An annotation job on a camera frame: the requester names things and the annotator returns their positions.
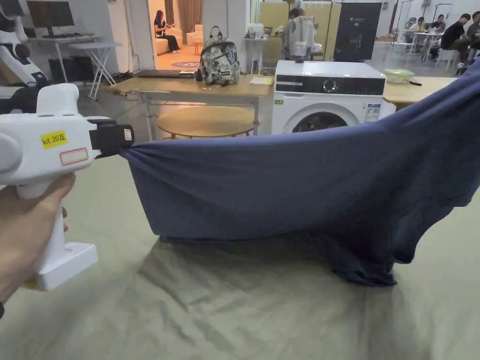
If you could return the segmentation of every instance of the washing machine door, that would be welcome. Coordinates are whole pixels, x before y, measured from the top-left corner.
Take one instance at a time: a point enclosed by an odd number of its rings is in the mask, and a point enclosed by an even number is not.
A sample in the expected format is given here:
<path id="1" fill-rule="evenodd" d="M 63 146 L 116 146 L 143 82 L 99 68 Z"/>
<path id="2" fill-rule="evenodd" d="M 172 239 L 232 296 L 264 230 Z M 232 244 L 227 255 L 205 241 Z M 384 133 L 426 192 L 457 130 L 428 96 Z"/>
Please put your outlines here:
<path id="1" fill-rule="evenodd" d="M 286 123 L 283 133 L 307 132 L 358 125 L 358 118 L 340 104 L 322 103 L 303 108 Z"/>

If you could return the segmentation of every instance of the curtain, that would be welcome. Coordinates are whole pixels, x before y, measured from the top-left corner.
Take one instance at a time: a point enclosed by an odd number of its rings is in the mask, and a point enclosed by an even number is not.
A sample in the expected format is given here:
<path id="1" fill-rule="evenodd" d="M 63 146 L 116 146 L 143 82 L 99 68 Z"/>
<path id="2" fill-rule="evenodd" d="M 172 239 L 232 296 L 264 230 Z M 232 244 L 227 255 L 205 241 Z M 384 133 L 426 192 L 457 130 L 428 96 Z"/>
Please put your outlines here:
<path id="1" fill-rule="evenodd" d="M 178 0 L 183 42 L 187 33 L 195 31 L 195 25 L 202 24 L 202 0 Z"/>
<path id="2" fill-rule="evenodd" d="M 173 14 L 173 0 L 165 0 L 165 16 L 167 24 L 175 23 L 175 15 Z"/>

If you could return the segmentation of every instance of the human hand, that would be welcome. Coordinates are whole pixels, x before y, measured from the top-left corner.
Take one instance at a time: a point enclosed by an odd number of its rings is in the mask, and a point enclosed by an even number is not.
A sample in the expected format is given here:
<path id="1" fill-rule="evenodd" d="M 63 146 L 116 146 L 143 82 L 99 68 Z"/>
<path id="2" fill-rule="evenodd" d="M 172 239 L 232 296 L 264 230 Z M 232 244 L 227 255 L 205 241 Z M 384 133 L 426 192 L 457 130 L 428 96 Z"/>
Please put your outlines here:
<path id="1" fill-rule="evenodd" d="M 62 199 L 75 183 L 69 174 L 55 180 L 36 199 L 19 199 L 16 188 L 0 191 L 0 302 L 38 269 L 55 225 Z"/>

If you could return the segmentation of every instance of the white washing machine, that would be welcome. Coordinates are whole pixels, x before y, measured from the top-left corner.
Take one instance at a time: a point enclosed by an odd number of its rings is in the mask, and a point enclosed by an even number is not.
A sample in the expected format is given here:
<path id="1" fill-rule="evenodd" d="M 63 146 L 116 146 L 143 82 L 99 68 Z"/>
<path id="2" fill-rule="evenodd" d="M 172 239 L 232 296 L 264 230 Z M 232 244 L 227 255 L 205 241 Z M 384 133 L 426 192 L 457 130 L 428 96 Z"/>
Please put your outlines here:
<path id="1" fill-rule="evenodd" d="M 272 134 L 377 121 L 385 75 L 359 62 L 279 61 Z"/>

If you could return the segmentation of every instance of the sofa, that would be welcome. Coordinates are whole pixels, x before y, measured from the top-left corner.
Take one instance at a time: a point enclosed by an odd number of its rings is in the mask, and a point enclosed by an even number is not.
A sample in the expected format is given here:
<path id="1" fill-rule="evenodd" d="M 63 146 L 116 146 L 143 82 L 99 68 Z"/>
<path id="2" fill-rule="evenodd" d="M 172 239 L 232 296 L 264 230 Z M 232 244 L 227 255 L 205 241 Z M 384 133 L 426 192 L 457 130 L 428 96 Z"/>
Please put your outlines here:
<path id="1" fill-rule="evenodd" d="M 182 47 L 183 45 L 183 35 L 182 31 L 180 29 L 177 29 L 175 27 L 171 29 L 167 29 L 166 31 L 167 35 L 173 35 L 177 39 L 177 42 L 179 44 L 179 48 Z M 166 39 L 157 39 L 155 38 L 155 50 L 157 55 L 162 55 L 167 52 L 170 52 L 170 48 L 168 47 L 168 40 Z"/>
<path id="2" fill-rule="evenodd" d="M 195 25 L 195 31 L 193 33 L 187 33 L 187 44 L 193 45 L 194 41 L 203 42 L 204 41 L 204 26 Z"/>

